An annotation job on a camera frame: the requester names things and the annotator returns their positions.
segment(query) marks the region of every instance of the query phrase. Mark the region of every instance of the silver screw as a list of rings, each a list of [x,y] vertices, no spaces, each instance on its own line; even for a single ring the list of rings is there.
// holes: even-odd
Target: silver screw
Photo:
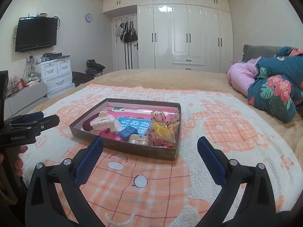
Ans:
[[[71,159],[66,159],[63,161],[63,164],[68,166],[70,163],[72,163],[72,160]]]
[[[262,164],[262,163],[258,164],[258,167],[259,167],[261,170],[265,169],[265,166],[264,166],[264,164]]]
[[[238,164],[238,162],[235,160],[235,159],[231,159],[229,161],[229,163],[232,165],[232,166],[236,166]]]
[[[38,164],[36,165],[36,168],[37,168],[37,169],[40,169],[42,166],[43,166],[42,163],[38,163]]]

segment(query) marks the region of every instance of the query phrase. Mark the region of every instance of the hand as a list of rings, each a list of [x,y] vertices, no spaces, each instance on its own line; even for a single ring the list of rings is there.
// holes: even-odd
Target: hand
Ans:
[[[22,145],[20,146],[20,154],[25,153],[28,150],[28,146],[26,145]],[[0,153],[0,164],[2,164],[3,162],[3,154]],[[15,163],[15,168],[16,168],[16,175],[18,177],[21,177],[23,172],[21,170],[21,168],[23,167],[23,161],[19,158],[17,159],[16,163]]]

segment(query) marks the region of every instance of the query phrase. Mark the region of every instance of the tv screen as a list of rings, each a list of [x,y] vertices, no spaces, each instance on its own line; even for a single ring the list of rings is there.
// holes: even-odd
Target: tv screen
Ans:
[[[16,33],[15,52],[48,48],[57,44],[58,18],[20,18]]]

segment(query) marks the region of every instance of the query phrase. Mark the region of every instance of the cabinet handle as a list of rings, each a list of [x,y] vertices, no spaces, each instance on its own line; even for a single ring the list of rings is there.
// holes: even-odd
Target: cabinet handle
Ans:
[[[57,85],[62,85],[63,82],[64,82],[64,79],[63,79],[62,81],[60,81],[60,82],[56,82],[56,84],[57,84]]]

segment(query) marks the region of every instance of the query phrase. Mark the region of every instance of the gray cushion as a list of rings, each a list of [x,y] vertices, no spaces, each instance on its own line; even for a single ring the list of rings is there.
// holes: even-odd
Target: gray cushion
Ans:
[[[275,54],[281,49],[282,47],[274,47],[274,46],[252,46],[252,45],[244,45],[243,48],[243,59],[242,61],[249,61],[251,59],[256,59],[259,56],[263,56],[265,58],[274,57]]]

